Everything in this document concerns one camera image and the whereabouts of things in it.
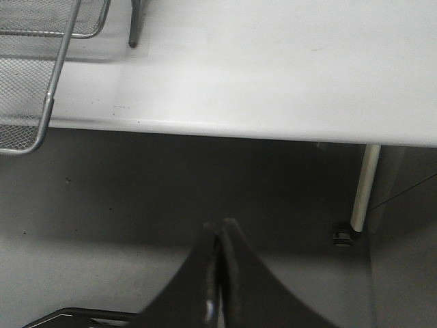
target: metal mesh basket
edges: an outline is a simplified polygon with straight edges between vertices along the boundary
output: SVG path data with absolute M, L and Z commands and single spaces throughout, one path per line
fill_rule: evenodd
M 73 38 L 91 38 L 103 28 L 111 0 L 82 0 Z M 62 36 L 71 0 L 0 0 L 0 34 Z
M 2 28 L 6 20 L 13 21 L 6 16 L 11 12 L 8 6 L 4 9 L 3 3 L 18 2 L 21 9 L 13 13 L 16 25 L 10 31 L 17 31 L 15 27 L 19 26 L 21 33 L 0 36 L 0 153 L 3 154 L 31 152 L 42 141 L 81 4 L 81 0 L 65 0 L 62 1 L 65 6 L 58 8 L 58 13 L 50 13 L 53 19 L 46 23 L 49 27 L 57 26 L 63 35 L 50 38 L 43 31 L 35 32 L 35 16 L 30 14 L 34 8 L 27 6 L 52 1 L 0 0 Z

